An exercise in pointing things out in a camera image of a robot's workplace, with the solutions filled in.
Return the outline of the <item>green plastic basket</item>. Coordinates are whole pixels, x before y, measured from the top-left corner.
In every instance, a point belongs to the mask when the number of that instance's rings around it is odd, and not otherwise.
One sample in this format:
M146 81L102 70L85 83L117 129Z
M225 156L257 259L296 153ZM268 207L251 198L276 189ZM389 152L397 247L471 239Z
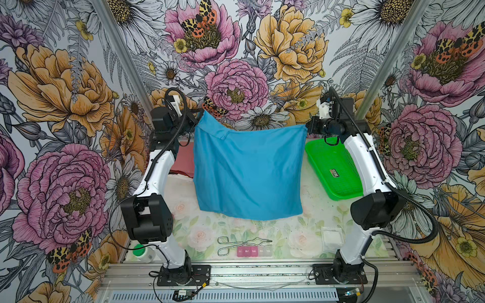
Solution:
M333 201L361 197L362 182L350 153L337 137L305 145L308 162Z

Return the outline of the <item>blue t-shirt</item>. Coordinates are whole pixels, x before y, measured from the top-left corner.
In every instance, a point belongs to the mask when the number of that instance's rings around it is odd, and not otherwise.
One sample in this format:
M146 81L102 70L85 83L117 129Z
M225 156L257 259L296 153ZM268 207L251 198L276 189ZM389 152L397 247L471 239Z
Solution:
M205 112L195 128L193 182L200 209L270 221L303 213L304 125L235 131Z

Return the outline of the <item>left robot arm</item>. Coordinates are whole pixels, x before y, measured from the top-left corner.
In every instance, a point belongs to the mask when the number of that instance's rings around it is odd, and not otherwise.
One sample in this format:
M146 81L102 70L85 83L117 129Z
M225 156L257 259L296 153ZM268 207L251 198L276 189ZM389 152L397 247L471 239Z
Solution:
M134 195L120 203L129 238L137 242L133 255L146 262L159 257L164 263L155 276L161 286L187 285L193 276L190 257L173 235L174 217L163 197L179 135L193 122L188 114L178 106L151 111L155 129L150 134L149 165Z

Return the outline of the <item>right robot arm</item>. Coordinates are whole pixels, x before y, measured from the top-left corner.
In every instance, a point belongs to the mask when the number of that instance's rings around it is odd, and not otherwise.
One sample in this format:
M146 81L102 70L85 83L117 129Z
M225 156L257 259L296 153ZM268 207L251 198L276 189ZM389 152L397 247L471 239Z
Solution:
M337 250L333 265L323 270L319 277L328 284L365 284L366 278L359 278L365 276L365 254L377 232L382 231L400 212L405 199L391 190L394 184L378 159L366 121L314 116L306 125L310 134L336 136L344 144L356 166L363 193L363 197L351 205L352 231Z

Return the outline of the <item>folded pink t-shirt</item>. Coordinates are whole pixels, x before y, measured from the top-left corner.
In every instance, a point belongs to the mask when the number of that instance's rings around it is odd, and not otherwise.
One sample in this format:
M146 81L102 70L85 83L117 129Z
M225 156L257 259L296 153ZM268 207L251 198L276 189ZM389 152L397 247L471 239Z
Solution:
M170 170L171 174L185 175L193 178L195 174L194 144L179 147L174 165Z

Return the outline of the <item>basket barcode sticker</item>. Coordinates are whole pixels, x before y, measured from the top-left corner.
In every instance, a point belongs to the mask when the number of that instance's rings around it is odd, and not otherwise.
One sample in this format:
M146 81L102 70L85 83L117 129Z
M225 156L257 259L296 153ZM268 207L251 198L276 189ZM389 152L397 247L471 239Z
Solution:
M340 177L340 175L338 174L338 172L335 169L330 169L330 173L332 174L332 176L334 178L339 178Z

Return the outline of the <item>white gauze packet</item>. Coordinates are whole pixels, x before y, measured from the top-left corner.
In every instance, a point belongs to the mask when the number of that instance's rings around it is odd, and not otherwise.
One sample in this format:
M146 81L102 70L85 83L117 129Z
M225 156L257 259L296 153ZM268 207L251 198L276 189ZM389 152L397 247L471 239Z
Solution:
M324 252L336 252L344 245L344 232L340 227L322 227L322 246Z

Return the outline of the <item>metal tongs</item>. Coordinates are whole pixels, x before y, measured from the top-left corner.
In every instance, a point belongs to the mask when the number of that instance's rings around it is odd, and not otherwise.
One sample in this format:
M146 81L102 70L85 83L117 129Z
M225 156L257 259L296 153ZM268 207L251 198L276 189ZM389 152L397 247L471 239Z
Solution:
M242 247L242 246L256 246L259 247L263 244L273 243L270 239L262 239L262 238L254 238L247 241L231 241L227 236L221 236L217 239L217 243L222 245L221 248L218 249L217 254L218 256L227 256L230 253L232 248Z

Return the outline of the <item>green lid white jar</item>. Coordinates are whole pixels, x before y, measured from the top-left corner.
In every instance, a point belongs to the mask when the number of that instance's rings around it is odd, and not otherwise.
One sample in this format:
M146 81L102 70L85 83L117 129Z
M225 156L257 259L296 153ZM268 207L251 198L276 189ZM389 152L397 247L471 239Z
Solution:
M151 263L155 257L156 253L148 245L137 244L132 250L133 256L143 263Z

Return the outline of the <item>pink pill organizer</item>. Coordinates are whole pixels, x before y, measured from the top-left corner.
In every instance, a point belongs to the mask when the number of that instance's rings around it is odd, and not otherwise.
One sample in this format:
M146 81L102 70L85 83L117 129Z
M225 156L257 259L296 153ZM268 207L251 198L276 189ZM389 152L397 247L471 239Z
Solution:
M271 246L240 246L236 256L239 258L269 258L273 256Z

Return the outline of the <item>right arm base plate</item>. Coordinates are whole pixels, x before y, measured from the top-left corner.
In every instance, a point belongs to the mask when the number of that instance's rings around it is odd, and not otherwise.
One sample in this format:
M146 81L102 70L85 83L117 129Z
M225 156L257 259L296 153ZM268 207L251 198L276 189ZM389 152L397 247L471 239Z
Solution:
M368 283L363 264L314 264L312 272L317 285L366 285Z

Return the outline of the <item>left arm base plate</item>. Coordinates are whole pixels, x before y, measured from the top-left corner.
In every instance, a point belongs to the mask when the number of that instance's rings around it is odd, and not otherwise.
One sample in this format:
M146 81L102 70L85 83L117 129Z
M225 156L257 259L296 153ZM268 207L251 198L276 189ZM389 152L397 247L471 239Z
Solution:
M175 269L162 269L156 279L159 287L185 287L209 285L212 267L210 265L191 265Z

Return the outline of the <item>aluminium front rail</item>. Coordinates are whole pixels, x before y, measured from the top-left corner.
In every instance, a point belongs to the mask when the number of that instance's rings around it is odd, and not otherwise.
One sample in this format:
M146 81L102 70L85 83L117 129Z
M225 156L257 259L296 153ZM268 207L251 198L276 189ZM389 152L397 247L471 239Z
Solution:
M379 287L414 287L423 282L418 270L410 261L399 261L390 258L370 258L371 264L378 268ZM252 262L242 260L235 262L214 261L198 262L193 268L202 265L211 266L210 287L280 287L289 284L291 287L314 286L308 279L312 266L317 263L327 264L330 260L318 261L268 261ZM160 263L123 263L111 265L106 271L101 290L147 290L154 283L149 272L160 270Z

